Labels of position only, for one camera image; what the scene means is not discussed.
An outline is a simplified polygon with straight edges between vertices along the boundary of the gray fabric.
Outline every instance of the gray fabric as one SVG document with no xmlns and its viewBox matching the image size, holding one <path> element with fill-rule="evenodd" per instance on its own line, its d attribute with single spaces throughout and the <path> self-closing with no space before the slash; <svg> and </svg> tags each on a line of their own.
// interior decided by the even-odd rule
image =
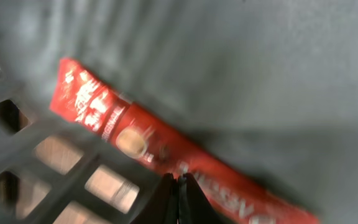
<svg viewBox="0 0 358 224">
<path fill-rule="evenodd" d="M 35 111 L 77 58 L 323 223 L 358 223 L 358 1 L 9 2 L 0 63 Z"/>
</svg>

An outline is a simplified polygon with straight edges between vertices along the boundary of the white lettering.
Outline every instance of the white lettering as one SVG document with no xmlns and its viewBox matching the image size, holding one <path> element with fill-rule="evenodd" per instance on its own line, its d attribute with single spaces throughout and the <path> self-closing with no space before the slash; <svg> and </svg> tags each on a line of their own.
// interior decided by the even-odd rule
<svg viewBox="0 0 358 224">
<path fill-rule="evenodd" d="M 106 127 L 104 128 L 104 131 L 102 134 L 103 140 L 108 141 L 110 133 L 111 133 L 112 129 L 114 128 L 114 126 L 116 125 L 116 122 L 123 111 L 124 111 L 124 108 L 121 108 L 121 107 L 117 107 L 114 109 L 114 111 L 112 112 L 112 115 L 109 118 L 109 121 L 106 124 Z"/>
<path fill-rule="evenodd" d="M 92 100 L 89 107 L 98 110 L 100 113 L 105 113 L 107 110 L 107 106 L 98 97 Z"/>
<path fill-rule="evenodd" d="M 66 74 L 66 79 L 65 79 L 66 83 L 71 83 L 71 81 L 73 81 L 73 80 L 74 80 L 73 75 Z"/>
<path fill-rule="evenodd" d="M 99 120 L 100 120 L 100 114 L 88 114 L 85 117 L 84 124 L 91 127 L 92 131 L 98 131 L 99 130 Z"/>
<path fill-rule="evenodd" d="M 153 154 L 149 154 L 147 156 L 147 162 L 152 162 L 153 161 L 153 158 L 154 158 L 154 155 Z"/>
<path fill-rule="evenodd" d="M 80 87 L 77 92 L 74 106 L 77 110 L 77 118 L 75 121 L 81 122 L 84 118 L 84 112 L 88 106 L 89 100 L 93 96 L 93 92 L 100 86 L 100 84 L 94 80 L 87 81 Z"/>
<path fill-rule="evenodd" d="M 178 173 L 185 174 L 188 172 L 188 164 L 181 162 L 179 164 Z M 239 198 L 238 194 L 232 193 L 227 187 L 221 187 L 218 182 L 211 178 L 207 178 L 204 174 L 195 172 L 193 174 L 197 183 L 203 191 L 212 196 L 213 200 L 222 205 L 226 210 L 232 213 L 238 213 L 239 218 L 245 218 L 255 212 L 254 205 L 246 204 L 246 200 Z"/>
</svg>

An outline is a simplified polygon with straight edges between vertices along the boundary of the wooden floor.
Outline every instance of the wooden floor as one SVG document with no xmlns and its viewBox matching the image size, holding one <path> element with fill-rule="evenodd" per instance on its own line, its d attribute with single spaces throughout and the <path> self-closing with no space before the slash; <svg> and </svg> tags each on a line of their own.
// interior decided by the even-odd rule
<svg viewBox="0 0 358 224">
<path fill-rule="evenodd" d="M 49 137 L 35 149 L 34 155 L 43 163 L 65 175 L 83 156 L 83 153 L 62 140 Z M 16 207 L 18 219 L 26 217 L 51 190 L 50 186 L 36 177 L 23 174 L 20 199 Z M 139 191 L 137 186 L 128 183 L 107 167 L 99 169 L 87 181 L 85 188 L 105 202 L 126 213 Z M 71 202 L 54 224 L 107 224 L 76 202 Z"/>
</svg>

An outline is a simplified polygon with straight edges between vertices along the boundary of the coffee cup image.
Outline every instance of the coffee cup image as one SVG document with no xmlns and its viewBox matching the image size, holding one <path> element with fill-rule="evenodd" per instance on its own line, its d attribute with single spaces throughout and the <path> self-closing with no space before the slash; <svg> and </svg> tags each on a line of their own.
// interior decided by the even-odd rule
<svg viewBox="0 0 358 224">
<path fill-rule="evenodd" d="M 147 150 L 147 141 L 136 127 L 126 127 L 117 136 L 116 146 L 127 156 L 137 159 Z"/>
</svg>

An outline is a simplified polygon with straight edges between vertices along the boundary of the packaging wrapper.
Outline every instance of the packaging wrapper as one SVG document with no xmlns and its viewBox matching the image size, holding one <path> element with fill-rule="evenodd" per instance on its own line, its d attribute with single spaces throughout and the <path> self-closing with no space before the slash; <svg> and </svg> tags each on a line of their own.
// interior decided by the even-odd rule
<svg viewBox="0 0 358 224">
<path fill-rule="evenodd" d="M 191 172 L 211 205 L 243 224 L 316 224 L 312 214 L 272 195 L 70 58 L 60 61 L 50 109 L 78 122 L 146 168 L 176 177 Z"/>
</svg>

